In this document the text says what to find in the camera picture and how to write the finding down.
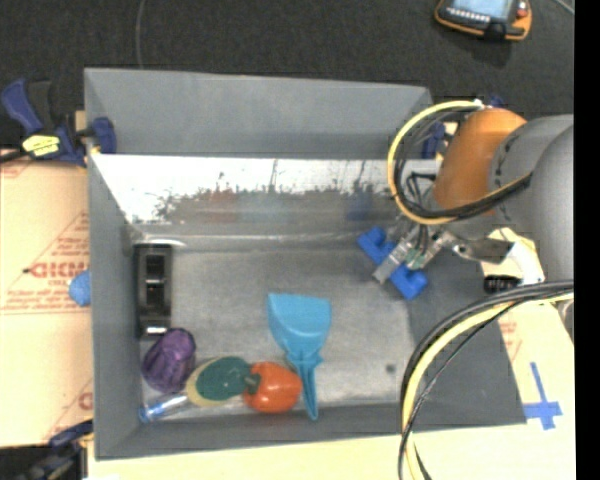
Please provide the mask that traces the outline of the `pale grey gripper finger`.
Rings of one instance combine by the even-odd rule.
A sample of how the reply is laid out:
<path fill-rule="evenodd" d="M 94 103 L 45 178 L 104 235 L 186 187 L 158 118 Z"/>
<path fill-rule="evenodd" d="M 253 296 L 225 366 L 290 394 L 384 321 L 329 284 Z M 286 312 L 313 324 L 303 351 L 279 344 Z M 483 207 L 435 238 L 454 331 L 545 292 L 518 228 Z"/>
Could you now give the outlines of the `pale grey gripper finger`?
<path fill-rule="evenodd" d="M 408 254 L 408 242 L 401 239 L 397 242 L 385 241 L 381 246 L 383 256 L 376 267 L 374 277 L 390 277 L 404 263 Z"/>
<path fill-rule="evenodd" d="M 410 245 L 397 245 L 378 265 L 378 282 L 384 284 L 405 262 L 409 262 L 414 249 Z"/>

